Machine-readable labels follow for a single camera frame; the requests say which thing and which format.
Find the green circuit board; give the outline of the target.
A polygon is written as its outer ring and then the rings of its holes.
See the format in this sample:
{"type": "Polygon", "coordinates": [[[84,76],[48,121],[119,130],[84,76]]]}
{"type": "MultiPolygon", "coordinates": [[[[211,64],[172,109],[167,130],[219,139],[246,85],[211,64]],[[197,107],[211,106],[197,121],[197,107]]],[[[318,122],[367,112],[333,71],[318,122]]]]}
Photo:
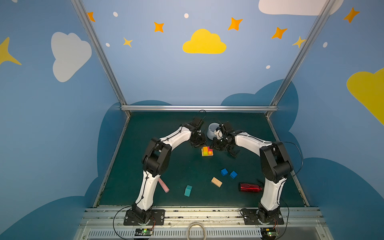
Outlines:
{"type": "Polygon", "coordinates": [[[276,229],[271,228],[261,228],[261,240],[275,240],[278,237],[278,232],[276,229]]]}
{"type": "Polygon", "coordinates": [[[151,237],[154,233],[154,230],[153,229],[135,229],[135,233],[134,233],[134,236],[135,237],[151,237]]]}

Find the purple pink toy spatula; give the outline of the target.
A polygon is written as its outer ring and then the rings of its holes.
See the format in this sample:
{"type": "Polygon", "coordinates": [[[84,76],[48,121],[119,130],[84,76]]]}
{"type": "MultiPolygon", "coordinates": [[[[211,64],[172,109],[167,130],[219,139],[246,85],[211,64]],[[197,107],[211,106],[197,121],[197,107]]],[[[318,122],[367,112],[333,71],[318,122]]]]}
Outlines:
{"type": "Polygon", "coordinates": [[[161,178],[159,178],[159,184],[161,185],[161,187],[165,193],[168,193],[170,191],[168,186],[164,183],[164,181],[161,178]]]}

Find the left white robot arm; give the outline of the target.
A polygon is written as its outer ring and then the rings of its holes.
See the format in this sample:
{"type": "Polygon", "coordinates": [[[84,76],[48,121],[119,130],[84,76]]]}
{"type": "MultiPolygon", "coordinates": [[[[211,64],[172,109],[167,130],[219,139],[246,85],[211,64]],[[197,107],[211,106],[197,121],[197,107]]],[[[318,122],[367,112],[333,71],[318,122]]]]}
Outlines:
{"type": "Polygon", "coordinates": [[[138,223],[146,224],[150,220],[156,186],[169,166],[172,151],[184,142],[190,142],[193,148],[206,143],[206,137],[201,131],[203,123],[203,119],[194,117],[190,123],[180,125],[173,133],[150,140],[142,159],[142,185],[131,207],[138,223]]]}

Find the aluminium back frame rail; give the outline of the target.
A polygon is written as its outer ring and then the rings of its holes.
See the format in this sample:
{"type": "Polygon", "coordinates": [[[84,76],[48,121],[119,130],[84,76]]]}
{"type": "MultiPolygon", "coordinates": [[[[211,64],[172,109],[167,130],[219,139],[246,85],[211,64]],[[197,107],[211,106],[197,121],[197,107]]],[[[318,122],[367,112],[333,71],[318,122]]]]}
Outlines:
{"type": "Polygon", "coordinates": [[[276,106],[160,106],[160,105],[122,105],[123,111],[155,112],[276,112],[276,106]]]}

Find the aluminium left corner post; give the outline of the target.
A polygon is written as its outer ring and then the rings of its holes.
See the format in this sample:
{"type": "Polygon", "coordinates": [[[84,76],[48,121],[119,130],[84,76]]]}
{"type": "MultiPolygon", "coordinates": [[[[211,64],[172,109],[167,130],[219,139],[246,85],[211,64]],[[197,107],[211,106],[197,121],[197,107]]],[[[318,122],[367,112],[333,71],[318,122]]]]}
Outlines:
{"type": "Polygon", "coordinates": [[[83,1],[80,1],[80,0],[72,0],[72,5],[80,19],[80,21],[82,22],[82,25],[92,43],[92,46],[102,64],[102,67],[106,73],[106,76],[121,104],[121,107],[123,105],[126,105],[127,104],[127,101],[124,97],[124,94],[122,92],[122,89],[118,83],[118,80],[112,70],[112,67],[110,65],[110,63],[108,62],[108,59],[106,57],[106,54],[103,50],[103,47],[100,43],[100,40],[96,34],[96,31],[93,27],[93,24],[92,24],[92,21],[90,20],[89,16],[88,16],[88,13],[86,11],[86,8],[85,8],[85,5],[83,3],[83,1]]]}

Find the left green circuit board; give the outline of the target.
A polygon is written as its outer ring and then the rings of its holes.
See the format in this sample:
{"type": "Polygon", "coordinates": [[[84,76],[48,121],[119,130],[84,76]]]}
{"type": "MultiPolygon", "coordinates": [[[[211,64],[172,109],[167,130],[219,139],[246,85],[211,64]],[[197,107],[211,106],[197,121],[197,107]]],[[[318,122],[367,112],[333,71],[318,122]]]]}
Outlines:
{"type": "Polygon", "coordinates": [[[153,229],[135,229],[135,233],[134,233],[134,236],[135,237],[151,237],[154,233],[154,230],[153,229]]]}

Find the front aluminium rail base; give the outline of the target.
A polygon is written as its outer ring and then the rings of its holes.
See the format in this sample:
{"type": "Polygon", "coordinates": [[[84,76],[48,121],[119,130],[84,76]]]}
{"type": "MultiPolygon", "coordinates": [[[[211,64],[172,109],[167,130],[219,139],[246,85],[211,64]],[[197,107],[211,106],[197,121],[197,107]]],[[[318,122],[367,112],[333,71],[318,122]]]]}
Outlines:
{"type": "Polygon", "coordinates": [[[127,207],[86,209],[76,240],[261,240],[261,228],[276,229],[276,240],[331,240],[319,208],[281,208],[283,225],[245,225],[241,207],[159,207],[163,226],[124,226],[127,207]],[[135,229],[153,229],[151,237],[135,237],[135,229]]]}

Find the blue cube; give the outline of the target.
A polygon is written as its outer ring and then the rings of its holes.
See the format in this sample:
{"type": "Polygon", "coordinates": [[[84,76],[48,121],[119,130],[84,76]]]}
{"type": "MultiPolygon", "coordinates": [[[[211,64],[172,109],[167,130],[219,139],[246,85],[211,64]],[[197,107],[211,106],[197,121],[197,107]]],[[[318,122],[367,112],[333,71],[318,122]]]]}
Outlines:
{"type": "Polygon", "coordinates": [[[222,170],[221,170],[221,175],[222,175],[222,176],[226,176],[227,174],[228,174],[227,169],[222,169],[222,170]]]}
{"type": "Polygon", "coordinates": [[[235,171],[232,171],[232,172],[230,173],[230,177],[231,177],[232,179],[235,179],[237,176],[238,176],[238,174],[237,174],[235,171]]]}

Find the tan wood block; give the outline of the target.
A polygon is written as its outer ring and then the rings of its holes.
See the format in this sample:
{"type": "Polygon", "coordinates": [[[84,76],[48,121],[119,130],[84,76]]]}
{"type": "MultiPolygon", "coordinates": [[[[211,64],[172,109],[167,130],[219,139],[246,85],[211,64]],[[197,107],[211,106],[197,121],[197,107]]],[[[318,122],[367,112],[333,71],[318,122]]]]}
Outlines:
{"type": "Polygon", "coordinates": [[[220,180],[218,180],[217,178],[213,177],[212,180],[211,180],[211,183],[213,183],[215,186],[217,186],[218,188],[220,188],[222,186],[222,182],[220,180]]]}

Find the teal block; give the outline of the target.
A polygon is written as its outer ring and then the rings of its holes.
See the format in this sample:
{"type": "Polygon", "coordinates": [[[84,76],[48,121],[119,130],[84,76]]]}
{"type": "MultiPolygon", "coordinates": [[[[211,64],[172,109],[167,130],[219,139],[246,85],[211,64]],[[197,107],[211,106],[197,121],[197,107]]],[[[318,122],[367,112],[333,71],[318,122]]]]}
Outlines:
{"type": "Polygon", "coordinates": [[[192,188],[193,188],[192,186],[187,185],[185,188],[184,196],[189,197],[191,195],[192,188]]]}

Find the aluminium corner post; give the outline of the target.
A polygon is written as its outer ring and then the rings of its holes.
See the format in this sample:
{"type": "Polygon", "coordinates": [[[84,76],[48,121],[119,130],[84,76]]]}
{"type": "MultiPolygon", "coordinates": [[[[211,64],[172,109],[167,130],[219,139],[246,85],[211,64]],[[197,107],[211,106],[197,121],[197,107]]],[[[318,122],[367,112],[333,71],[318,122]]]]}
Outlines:
{"type": "Polygon", "coordinates": [[[316,18],[312,28],[310,29],[306,41],[301,46],[295,60],[293,61],[293,64],[291,65],[286,77],[284,78],[283,82],[281,83],[280,87],[278,88],[275,96],[273,97],[271,103],[270,103],[270,110],[266,112],[266,118],[270,119],[272,116],[274,110],[278,110],[278,104],[281,101],[282,97],[284,96],[285,92],[287,91],[289,85],[291,84],[294,76],[296,75],[297,71],[299,70],[301,64],[303,63],[306,55],[309,53],[312,45],[316,41],[318,35],[320,34],[321,30],[323,29],[324,25],[326,24],[329,16],[331,15],[331,11],[333,6],[335,5],[336,0],[327,0],[325,1],[325,4],[323,8],[321,9],[318,17],[316,18]]]}
{"type": "Polygon", "coordinates": [[[108,59],[106,57],[106,54],[103,50],[103,47],[100,43],[100,40],[96,34],[96,31],[93,27],[93,24],[92,24],[92,21],[90,20],[89,16],[88,16],[88,13],[86,11],[86,8],[85,8],[85,5],[83,3],[83,1],[80,1],[80,0],[72,0],[72,5],[80,19],[80,21],[82,22],[82,25],[92,43],[92,46],[102,64],[102,67],[106,73],[106,76],[121,104],[121,107],[123,105],[126,105],[127,104],[127,101],[124,97],[124,94],[122,92],[122,89],[118,83],[118,80],[112,70],[112,67],[110,65],[110,63],[108,62],[108,59]]]}

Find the light blue ceramic mug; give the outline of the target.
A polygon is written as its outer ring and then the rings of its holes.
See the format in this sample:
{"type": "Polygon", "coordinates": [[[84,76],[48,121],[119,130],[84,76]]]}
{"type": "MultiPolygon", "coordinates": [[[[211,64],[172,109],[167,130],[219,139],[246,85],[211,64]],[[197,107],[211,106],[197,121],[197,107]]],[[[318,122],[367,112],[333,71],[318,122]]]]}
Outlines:
{"type": "Polygon", "coordinates": [[[213,140],[214,137],[216,137],[216,130],[217,128],[219,128],[220,125],[218,123],[211,123],[209,126],[208,126],[208,129],[207,129],[207,138],[209,140],[213,140]]]}

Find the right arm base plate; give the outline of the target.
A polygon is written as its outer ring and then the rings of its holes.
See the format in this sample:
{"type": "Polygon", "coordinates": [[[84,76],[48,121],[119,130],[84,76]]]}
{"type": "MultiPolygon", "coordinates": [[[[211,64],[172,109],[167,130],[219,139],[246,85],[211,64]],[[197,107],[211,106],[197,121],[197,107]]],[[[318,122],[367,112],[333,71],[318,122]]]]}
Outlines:
{"type": "Polygon", "coordinates": [[[240,214],[245,225],[283,225],[285,223],[280,209],[266,211],[264,209],[242,208],[240,214]]]}

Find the red spray bottle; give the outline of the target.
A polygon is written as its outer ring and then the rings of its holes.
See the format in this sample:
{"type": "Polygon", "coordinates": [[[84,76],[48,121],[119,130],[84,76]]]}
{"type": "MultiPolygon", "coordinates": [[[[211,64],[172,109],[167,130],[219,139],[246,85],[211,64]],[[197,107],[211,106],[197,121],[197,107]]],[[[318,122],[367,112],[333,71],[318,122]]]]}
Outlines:
{"type": "Polygon", "coordinates": [[[257,183],[239,183],[239,191],[247,193],[260,193],[264,190],[264,182],[257,180],[257,183]]]}

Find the right green circuit board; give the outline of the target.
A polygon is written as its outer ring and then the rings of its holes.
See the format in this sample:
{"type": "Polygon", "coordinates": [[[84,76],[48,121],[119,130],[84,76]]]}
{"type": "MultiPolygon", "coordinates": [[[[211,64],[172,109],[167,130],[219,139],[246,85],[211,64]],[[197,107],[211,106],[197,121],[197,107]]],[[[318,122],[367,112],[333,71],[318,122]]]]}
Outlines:
{"type": "Polygon", "coordinates": [[[278,237],[278,232],[276,229],[271,228],[261,228],[261,240],[275,240],[278,237]]]}

